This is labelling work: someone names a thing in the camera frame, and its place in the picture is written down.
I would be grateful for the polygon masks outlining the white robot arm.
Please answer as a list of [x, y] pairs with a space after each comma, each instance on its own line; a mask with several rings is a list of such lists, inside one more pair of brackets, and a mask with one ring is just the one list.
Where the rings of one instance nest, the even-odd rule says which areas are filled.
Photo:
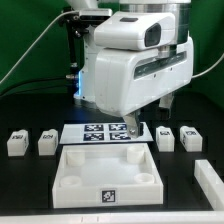
[[74, 98], [124, 119], [128, 135], [142, 135], [139, 110], [172, 93], [193, 75], [191, 0], [65, 0], [74, 32], [84, 37], [85, 64]]

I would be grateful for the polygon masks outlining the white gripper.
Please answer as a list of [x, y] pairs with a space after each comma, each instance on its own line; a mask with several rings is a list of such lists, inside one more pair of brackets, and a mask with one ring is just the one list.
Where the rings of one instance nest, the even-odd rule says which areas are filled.
[[95, 100], [99, 110], [123, 117], [127, 134], [140, 136], [141, 107], [160, 98], [159, 107], [170, 109], [171, 93], [187, 85], [193, 75], [193, 41], [177, 46], [177, 54], [158, 59], [158, 50], [102, 49], [95, 64]]

